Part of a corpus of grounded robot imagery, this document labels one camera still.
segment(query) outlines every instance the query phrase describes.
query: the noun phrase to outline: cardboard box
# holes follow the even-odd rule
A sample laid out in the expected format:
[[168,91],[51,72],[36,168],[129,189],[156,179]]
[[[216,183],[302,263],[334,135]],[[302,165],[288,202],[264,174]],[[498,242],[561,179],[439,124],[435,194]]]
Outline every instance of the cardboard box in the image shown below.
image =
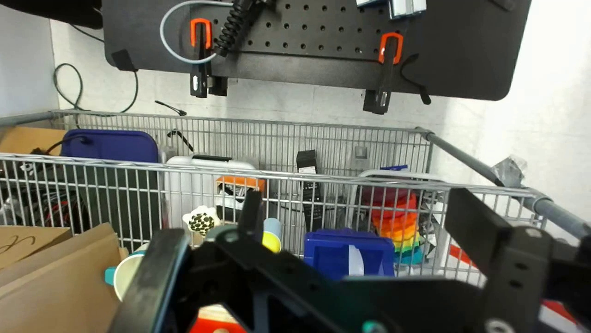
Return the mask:
[[[0,152],[31,153],[35,148],[48,150],[51,144],[62,141],[64,131],[53,128],[27,128],[14,126],[5,131],[0,141]],[[59,155],[60,146],[55,146],[49,155]]]
[[0,331],[107,331],[118,300],[103,270],[118,261],[118,239],[101,224],[1,270]]
[[0,270],[51,244],[70,239],[68,227],[11,227],[0,226]]

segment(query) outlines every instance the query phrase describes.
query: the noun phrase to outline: yellow ball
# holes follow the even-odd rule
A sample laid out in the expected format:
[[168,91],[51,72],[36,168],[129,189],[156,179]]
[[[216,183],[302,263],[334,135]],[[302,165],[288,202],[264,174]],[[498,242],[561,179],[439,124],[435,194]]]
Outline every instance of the yellow ball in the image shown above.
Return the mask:
[[262,244],[264,244],[264,248],[271,250],[273,253],[278,253],[282,248],[280,239],[269,231],[262,233]]

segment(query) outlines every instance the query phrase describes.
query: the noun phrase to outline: blue storage bin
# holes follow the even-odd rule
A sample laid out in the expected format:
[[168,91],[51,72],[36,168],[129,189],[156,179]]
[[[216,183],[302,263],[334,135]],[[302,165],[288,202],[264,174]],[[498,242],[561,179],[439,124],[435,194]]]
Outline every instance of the blue storage bin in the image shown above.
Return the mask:
[[158,163],[156,142],[144,131],[70,129],[60,144],[60,155]]
[[350,229],[321,229],[304,239],[304,263],[328,279],[349,274],[349,246],[363,259],[363,276],[393,276],[393,244],[374,233]]

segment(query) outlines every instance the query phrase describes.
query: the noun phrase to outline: pegboard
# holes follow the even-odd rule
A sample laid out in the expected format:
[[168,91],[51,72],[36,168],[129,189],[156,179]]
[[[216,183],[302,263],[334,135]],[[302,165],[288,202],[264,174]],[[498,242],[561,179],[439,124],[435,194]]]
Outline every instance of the pegboard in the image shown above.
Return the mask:
[[[397,70],[376,63],[380,35],[400,31],[408,70],[430,94],[498,100],[506,96],[518,54],[530,0],[428,0],[413,18],[387,18],[386,7],[356,9],[354,0],[277,0],[243,37],[240,52],[210,63],[214,76],[415,92]],[[118,68],[188,72],[158,42],[158,22],[177,0],[103,0],[107,61]],[[212,20],[217,37],[227,7],[193,7]],[[192,55],[186,13],[168,22],[166,37]]]

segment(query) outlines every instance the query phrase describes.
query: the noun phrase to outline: pegboard hook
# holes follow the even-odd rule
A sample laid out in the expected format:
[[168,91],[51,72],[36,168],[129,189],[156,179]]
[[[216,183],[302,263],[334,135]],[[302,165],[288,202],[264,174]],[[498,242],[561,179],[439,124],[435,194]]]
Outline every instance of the pegboard hook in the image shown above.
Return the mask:
[[397,31],[386,31],[380,39],[380,54],[376,57],[378,63],[386,63],[386,48],[387,48],[387,41],[395,39],[395,54],[391,63],[398,65],[402,61],[402,50],[404,50],[404,35],[397,33]]
[[192,18],[188,22],[188,33],[190,33],[190,46],[195,48],[197,46],[197,28],[203,26],[205,30],[205,50],[208,50],[212,46],[212,24],[210,20],[203,18],[203,17],[197,17],[197,18]]

